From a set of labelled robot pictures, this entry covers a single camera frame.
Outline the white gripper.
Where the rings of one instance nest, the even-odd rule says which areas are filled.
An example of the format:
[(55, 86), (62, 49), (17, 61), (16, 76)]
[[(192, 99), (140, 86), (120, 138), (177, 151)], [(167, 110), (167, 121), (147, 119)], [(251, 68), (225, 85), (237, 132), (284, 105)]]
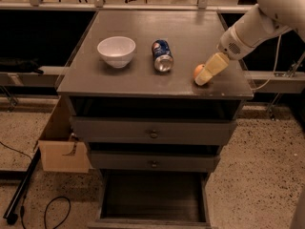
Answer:
[(198, 86), (208, 83), (214, 76), (225, 70), (231, 60), (240, 60), (252, 49), (245, 45), (237, 36), (234, 26), (229, 27), (220, 37), (217, 48), (220, 52), (213, 54), (201, 70), (194, 82)]

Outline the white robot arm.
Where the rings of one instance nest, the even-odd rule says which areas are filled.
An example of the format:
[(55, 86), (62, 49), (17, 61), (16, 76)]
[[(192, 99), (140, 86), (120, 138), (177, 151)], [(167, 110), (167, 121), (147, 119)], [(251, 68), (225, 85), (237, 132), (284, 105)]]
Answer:
[(288, 31), (305, 41), (305, 0), (257, 0), (220, 37), (218, 52), (194, 71), (198, 86), (224, 71), (230, 60), (240, 60), (260, 44)]

